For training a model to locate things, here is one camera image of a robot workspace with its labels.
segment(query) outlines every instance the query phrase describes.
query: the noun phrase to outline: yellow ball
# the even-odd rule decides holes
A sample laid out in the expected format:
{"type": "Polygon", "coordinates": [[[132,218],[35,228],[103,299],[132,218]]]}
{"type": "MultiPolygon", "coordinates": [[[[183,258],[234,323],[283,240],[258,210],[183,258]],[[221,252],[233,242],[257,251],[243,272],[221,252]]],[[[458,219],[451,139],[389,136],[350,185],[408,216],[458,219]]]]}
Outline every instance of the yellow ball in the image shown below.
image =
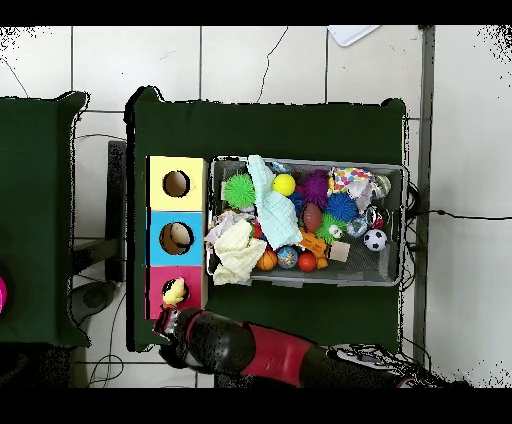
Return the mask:
{"type": "Polygon", "coordinates": [[[288,197],[295,191],[295,180],[289,174],[279,174],[274,178],[272,190],[288,197]]]}

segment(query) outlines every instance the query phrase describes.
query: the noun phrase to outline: blue box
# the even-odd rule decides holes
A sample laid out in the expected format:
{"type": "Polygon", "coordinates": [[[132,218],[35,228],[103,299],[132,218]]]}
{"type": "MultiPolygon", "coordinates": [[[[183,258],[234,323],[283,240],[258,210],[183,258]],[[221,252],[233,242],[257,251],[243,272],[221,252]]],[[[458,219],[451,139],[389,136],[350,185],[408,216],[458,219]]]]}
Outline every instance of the blue box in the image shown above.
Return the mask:
{"type": "Polygon", "coordinates": [[[203,264],[203,221],[202,212],[161,212],[151,211],[149,226],[149,264],[152,266],[202,265],[203,264]],[[188,251],[170,255],[160,245],[160,232],[169,223],[182,223],[193,234],[188,251]]]}

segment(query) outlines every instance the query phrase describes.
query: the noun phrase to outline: dark green tablecloth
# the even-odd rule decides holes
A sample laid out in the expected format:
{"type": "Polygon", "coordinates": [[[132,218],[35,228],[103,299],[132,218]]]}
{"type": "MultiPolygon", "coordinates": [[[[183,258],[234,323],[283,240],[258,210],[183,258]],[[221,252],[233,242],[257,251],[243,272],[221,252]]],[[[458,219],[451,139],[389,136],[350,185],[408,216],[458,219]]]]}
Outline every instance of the dark green tablecloth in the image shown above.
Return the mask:
{"type": "MultiPolygon", "coordinates": [[[[405,106],[357,104],[234,105],[204,101],[166,103],[154,88],[139,89],[126,106],[129,257],[128,343],[161,343],[144,320],[146,155],[263,157],[401,164],[405,106]]],[[[396,351],[398,287],[302,289],[253,282],[211,287],[207,308],[236,320],[275,327],[323,345],[380,343],[396,351]]]]}
{"type": "Polygon", "coordinates": [[[84,93],[0,99],[0,342],[87,345],[68,314],[72,129],[84,93]]]}

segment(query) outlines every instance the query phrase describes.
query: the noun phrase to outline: yellow box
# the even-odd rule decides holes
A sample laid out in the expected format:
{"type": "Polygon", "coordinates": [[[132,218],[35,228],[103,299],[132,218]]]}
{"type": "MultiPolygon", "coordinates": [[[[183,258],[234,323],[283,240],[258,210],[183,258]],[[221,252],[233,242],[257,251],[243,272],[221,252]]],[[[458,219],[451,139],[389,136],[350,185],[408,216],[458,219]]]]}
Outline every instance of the yellow box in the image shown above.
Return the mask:
{"type": "Polygon", "coordinates": [[[151,210],[204,211],[206,182],[207,166],[202,158],[149,157],[151,210]]]}

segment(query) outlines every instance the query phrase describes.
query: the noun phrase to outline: green spiky ball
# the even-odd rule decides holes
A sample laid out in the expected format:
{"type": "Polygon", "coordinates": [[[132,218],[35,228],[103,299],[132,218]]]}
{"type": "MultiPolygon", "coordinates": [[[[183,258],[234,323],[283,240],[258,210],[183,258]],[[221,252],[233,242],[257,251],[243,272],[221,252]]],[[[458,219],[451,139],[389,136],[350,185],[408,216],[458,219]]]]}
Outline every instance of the green spiky ball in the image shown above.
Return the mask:
{"type": "Polygon", "coordinates": [[[224,186],[224,198],[232,208],[246,208],[256,201],[249,174],[233,175],[224,186]]]}
{"type": "Polygon", "coordinates": [[[327,244],[331,244],[332,241],[334,240],[334,237],[329,232],[329,228],[331,225],[337,225],[341,231],[345,231],[347,229],[346,222],[339,221],[338,219],[334,218],[332,215],[328,213],[323,213],[322,225],[318,230],[315,231],[315,235],[321,239],[324,239],[324,241],[327,244]]]}

